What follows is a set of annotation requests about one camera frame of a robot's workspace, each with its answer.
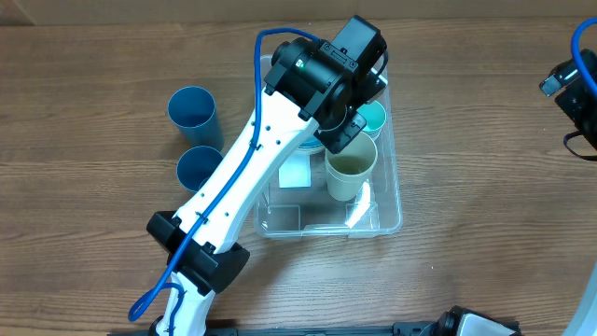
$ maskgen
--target wood grain surface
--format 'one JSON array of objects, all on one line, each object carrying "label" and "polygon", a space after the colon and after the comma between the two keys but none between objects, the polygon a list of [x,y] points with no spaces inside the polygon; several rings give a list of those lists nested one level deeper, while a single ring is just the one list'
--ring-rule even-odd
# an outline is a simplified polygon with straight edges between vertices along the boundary
[{"label": "wood grain surface", "polygon": [[[561,334],[597,260],[597,165],[538,83],[581,19],[375,21],[390,49],[404,227],[375,239],[254,234],[211,319],[239,327],[388,325],[454,304]],[[227,147],[252,110],[257,32],[331,38],[344,21],[0,30],[0,335],[147,328],[134,301],[166,254],[145,231],[190,194],[171,94],[211,91]],[[584,37],[597,48],[595,32]],[[273,37],[272,52],[284,37]]]},{"label": "wood grain surface", "polygon": [[15,0],[0,0],[0,25],[29,25],[31,20]]},{"label": "wood grain surface", "polygon": [[373,19],[537,18],[597,14],[593,0],[10,0],[38,25]]}]

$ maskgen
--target cable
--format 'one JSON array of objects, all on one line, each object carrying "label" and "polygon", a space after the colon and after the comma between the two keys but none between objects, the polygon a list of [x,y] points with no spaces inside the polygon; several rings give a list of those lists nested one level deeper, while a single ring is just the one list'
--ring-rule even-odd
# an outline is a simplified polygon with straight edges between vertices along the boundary
[{"label": "cable", "polygon": [[577,158],[580,158],[580,159],[586,160],[586,161],[597,161],[597,155],[580,155],[580,154],[576,153],[573,149],[571,149],[570,146],[568,146],[568,141],[570,141],[571,139],[576,138],[577,136],[580,136],[580,135],[582,135],[581,131],[575,131],[575,132],[565,135],[563,137],[563,146],[566,147],[566,149],[568,149],[568,151],[571,152],[572,155],[576,156]]},{"label": "cable", "polygon": [[214,200],[207,206],[207,208],[205,208],[203,213],[198,214],[197,221],[195,222],[195,224],[193,224],[193,226],[187,232],[185,239],[183,239],[182,243],[180,244],[180,246],[178,247],[178,249],[172,256],[172,259],[170,260],[168,267],[166,267],[166,270],[161,275],[161,278],[158,281],[158,283],[156,284],[156,286],[153,287],[153,289],[149,290],[141,298],[139,298],[139,300],[131,307],[131,310],[129,310],[129,321],[134,322],[137,319],[139,319],[139,317],[141,317],[143,315],[143,313],[147,310],[147,308],[151,305],[153,300],[156,299],[158,294],[160,294],[160,291],[163,290],[164,288],[166,288],[166,286],[169,286],[169,284],[171,284],[171,283],[166,283],[166,281],[168,280],[168,277],[170,277],[170,274],[176,268],[178,261],[180,260],[183,253],[185,252],[185,249],[187,249],[187,246],[190,243],[190,241],[193,239],[193,236],[195,235],[195,233],[197,233],[197,230],[199,229],[201,224],[203,224],[205,221],[207,221],[207,218],[209,217],[209,215],[212,213],[212,211],[214,211],[215,207],[219,204],[219,202],[222,200],[222,198],[224,198],[226,193],[230,190],[230,188],[232,187],[234,182],[236,182],[236,180],[239,178],[239,176],[243,172],[246,165],[251,160],[251,157],[253,156],[253,153],[256,150],[258,139],[259,139],[259,131],[261,130],[261,63],[260,63],[260,59],[259,59],[259,56],[261,54],[261,40],[266,35],[274,35],[274,34],[281,34],[281,33],[292,33],[292,34],[296,34],[296,35],[301,35],[301,36],[310,38],[313,41],[319,40],[318,37],[311,35],[309,33],[305,33],[303,31],[300,31],[299,29],[295,29],[295,28],[277,28],[277,29],[264,30],[257,35],[257,39],[255,42],[255,54],[254,54],[254,60],[253,60],[254,68],[255,68],[255,129],[253,130],[253,136],[251,138],[251,145],[247,149],[247,152],[244,155],[244,158],[241,161],[241,164],[239,164],[238,168],[236,168],[236,171],[234,171],[234,174],[232,174],[229,181],[224,185],[222,190],[220,190],[217,193]]},{"label": "cable", "polygon": [[385,69],[385,66],[387,64],[388,64],[388,49],[383,51],[383,63],[382,63],[382,67],[380,68],[380,70],[377,71],[377,77],[382,75],[382,72]]},{"label": "cable", "polygon": [[[162,289],[166,289],[166,288],[173,288],[176,289],[178,291],[178,300],[176,301],[176,305],[174,306],[174,308],[172,309],[172,312],[170,313],[170,322],[169,322],[169,328],[168,328],[168,334],[170,336],[174,336],[174,317],[176,316],[176,313],[178,313],[178,310],[180,309],[180,306],[183,304],[183,299],[185,298],[185,289],[182,287],[182,285],[178,285],[175,283],[167,283],[164,285],[164,287]],[[145,293],[141,299],[139,299],[133,306],[131,309],[136,309],[137,306],[139,304],[141,304],[142,300],[149,295],[150,292]]]},{"label": "cable", "polygon": [[597,83],[595,83],[595,80],[590,75],[589,69],[587,69],[587,66],[582,61],[582,56],[580,56],[580,47],[578,46],[582,33],[585,31],[585,29],[587,29],[589,26],[592,26],[593,24],[597,24],[597,18],[588,19],[580,23],[578,28],[576,28],[575,33],[572,35],[570,49],[572,51],[572,58],[575,60],[576,67],[578,68],[580,75],[589,86],[589,89],[592,92],[592,94],[595,96],[595,98],[597,98]]}]

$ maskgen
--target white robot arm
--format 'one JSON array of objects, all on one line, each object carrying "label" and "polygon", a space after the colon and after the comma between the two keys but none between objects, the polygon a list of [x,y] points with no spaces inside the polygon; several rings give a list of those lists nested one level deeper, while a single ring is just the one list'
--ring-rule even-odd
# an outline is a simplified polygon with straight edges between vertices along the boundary
[{"label": "white robot arm", "polygon": [[[263,35],[298,33],[272,56],[260,89],[259,46]],[[248,261],[236,243],[257,195],[290,154],[315,135],[332,153],[342,151],[365,127],[356,109],[385,89],[373,69],[387,46],[381,32],[355,16],[332,42],[293,29],[262,32],[256,45],[256,110],[212,176],[176,212],[158,212],[147,231],[170,253],[158,284],[130,310],[134,321],[160,290],[172,290],[166,313],[150,334],[201,336],[216,293]]]},{"label": "white robot arm", "polygon": [[[232,248],[256,196],[270,181],[271,175],[319,127],[315,119],[300,119],[300,108],[280,92],[275,92],[272,96],[263,92],[262,102],[259,150],[253,154],[237,182],[209,216],[209,221],[201,225],[194,237],[199,245],[211,244],[215,249],[214,254],[224,253]],[[253,120],[255,112],[212,177],[176,212],[175,216],[182,220],[179,228],[183,232],[188,232],[197,221],[197,213],[201,213],[210,204],[239,166],[253,134]],[[205,317],[215,293],[210,290],[208,294],[202,295],[197,286],[182,273],[173,273],[172,281],[182,285],[187,292],[174,319],[174,335],[203,335]],[[178,293],[173,290],[166,313],[156,327],[160,336],[168,335],[170,314],[177,300]]]}]

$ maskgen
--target plastic tray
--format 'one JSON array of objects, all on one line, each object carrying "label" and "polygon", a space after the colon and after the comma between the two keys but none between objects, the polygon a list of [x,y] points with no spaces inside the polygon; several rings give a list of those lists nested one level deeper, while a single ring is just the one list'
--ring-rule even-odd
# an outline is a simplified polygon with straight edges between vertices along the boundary
[{"label": "plastic tray", "polygon": [[[267,74],[271,56],[261,57],[261,74]],[[402,227],[398,168],[392,131],[390,90],[378,101],[387,112],[380,137],[375,141],[378,161],[371,177],[349,202],[334,200],[327,193],[325,152],[310,157],[311,186],[280,188],[278,173],[255,203],[255,231],[267,238],[347,235],[354,238],[392,234]]]}]

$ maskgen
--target blue cup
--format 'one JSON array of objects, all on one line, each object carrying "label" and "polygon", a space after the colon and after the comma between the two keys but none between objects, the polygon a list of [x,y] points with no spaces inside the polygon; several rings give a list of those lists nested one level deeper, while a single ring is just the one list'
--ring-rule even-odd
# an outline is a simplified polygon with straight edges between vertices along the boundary
[{"label": "blue cup", "polygon": [[192,146],[224,147],[224,135],[215,113],[214,96],[200,87],[177,91],[168,103],[168,116]]},{"label": "blue cup", "polygon": [[363,129],[363,132],[368,135],[373,135],[382,130],[387,114],[382,103],[375,101],[371,104],[363,104],[359,107],[356,112],[360,113],[363,118],[367,121],[367,126]]},{"label": "blue cup", "polygon": [[193,147],[178,160],[176,177],[183,187],[197,192],[214,173],[223,158],[222,153],[213,147]]}]

